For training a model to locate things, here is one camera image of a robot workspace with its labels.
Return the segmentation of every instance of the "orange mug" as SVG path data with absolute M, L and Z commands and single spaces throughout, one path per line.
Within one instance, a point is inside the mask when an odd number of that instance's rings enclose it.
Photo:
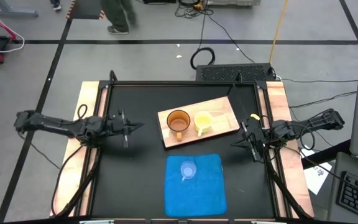
M 187 132 L 190 125 L 190 116 L 183 110 L 172 111 L 167 117 L 169 129 L 177 137 L 177 141 L 181 141 L 182 136 Z

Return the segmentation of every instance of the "blue towel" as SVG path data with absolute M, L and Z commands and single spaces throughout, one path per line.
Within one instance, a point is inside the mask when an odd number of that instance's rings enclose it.
M 180 167 L 191 161 L 196 174 L 182 181 Z M 220 215 L 227 210 L 223 169 L 218 154 L 168 156 L 165 171 L 165 214 L 169 217 Z

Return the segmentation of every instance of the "clear plastic cup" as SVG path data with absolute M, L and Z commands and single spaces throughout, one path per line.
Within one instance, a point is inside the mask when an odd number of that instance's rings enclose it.
M 197 172 L 196 164 L 192 161 L 185 161 L 180 166 L 180 172 L 182 176 L 182 182 L 185 181 L 185 179 L 191 179 Z

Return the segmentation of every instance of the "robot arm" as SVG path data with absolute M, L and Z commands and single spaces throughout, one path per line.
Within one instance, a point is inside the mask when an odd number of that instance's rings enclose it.
M 61 134 L 69 138 L 77 138 L 81 145 L 89 147 L 99 146 L 106 137 L 123 135 L 123 145 L 128 147 L 127 136 L 139 127 L 142 123 L 131 123 L 125 119 L 124 111 L 119 111 L 118 117 L 103 118 L 90 116 L 76 121 L 67 121 L 60 118 L 44 116 L 35 111 L 23 111 L 16 114 L 14 123 L 16 131 L 47 131 L 50 133 Z
M 242 139 L 231 144 L 231 146 L 242 147 L 251 151 L 254 162 L 260 161 L 260 158 L 263 157 L 267 166 L 267 175 L 271 177 L 280 188 L 283 196 L 293 207 L 295 213 L 300 218 L 310 219 L 311 217 L 302 209 L 298 202 L 296 202 L 295 198 L 281 181 L 279 175 L 273 168 L 271 160 L 265 159 L 265 151 L 269 149 L 269 147 L 280 149 L 285 146 L 288 141 L 299 139 L 308 132 L 320 129 L 342 129 L 344 123 L 337 111 L 329 109 L 304 121 L 278 120 L 272 123 L 271 128 L 262 129 L 259 117 L 252 114 L 247 121 L 241 121 L 241 129 L 243 130 L 241 133 Z

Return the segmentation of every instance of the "wooden table edge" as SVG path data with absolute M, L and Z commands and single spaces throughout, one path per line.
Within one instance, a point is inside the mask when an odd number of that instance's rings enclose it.
M 77 106 L 75 110 L 75 115 L 73 119 L 77 119 L 76 111 L 78 107 L 82 104 L 88 105 L 87 116 L 92 116 L 94 107 L 96 104 L 96 98 L 98 95 L 99 82 L 83 82 L 81 85 L 80 94 L 77 101 Z M 270 107 L 273 114 L 273 119 L 285 119 L 291 120 L 291 114 L 288 107 L 287 97 L 285 95 L 285 90 L 282 82 L 267 82 L 267 92 L 270 100 Z M 107 88 L 102 89 L 102 95 L 100 100 L 100 106 L 98 115 L 102 116 L 105 102 L 106 102 Z M 259 90 L 260 104 L 262 107 L 262 114 L 267 115 L 266 105 L 264 100 L 263 91 Z M 69 139 L 65 151 L 64 160 L 70 156 L 70 154 L 78 148 L 79 142 L 76 139 Z M 296 141 L 291 141 L 288 143 L 288 147 L 293 149 L 298 149 Z M 62 172 L 62 176 L 60 177 L 60 183 L 58 185 L 58 190 L 56 196 L 53 200 L 53 204 L 55 207 L 55 211 L 58 213 L 67 202 L 71 199 L 72 195 L 77 190 L 80 177 L 83 170 L 84 162 L 85 162 L 85 149 L 81 149 L 83 152 L 79 152 L 75 157 L 73 157 L 73 161 L 68 162 L 67 166 Z M 88 171 L 90 167 L 93 165 L 93 159 L 95 155 L 95 150 L 91 151 L 91 161 L 88 164 Z M 309 191 L 306 185 L 306 179 L 303 172 L 303 167 L 301 163 L 300 156 L 289 149 L 283 148 L 280 151 L 280 155 L 282 158 L 282 165 L 284 169 L 284 176 L 287 183 L 287 187 L 292 195 L 295 197 L 296 201 L 302 206 L 306 213 L 311 216 L 314 216 L 313 207 L 311 206 Z M 276 186 L 276 193 L 278 199 L 278 210 L 281 217 L 285 217 L 285 207 L 283 202 L 283 196 L 281 194 L 280 189 Z M 83 198 L 81 201 L 80 207 L 80 215 L 86 215 L 89 205 L 90 199 L 90 184 L 86 188 L 86 191 L 83 194 Z

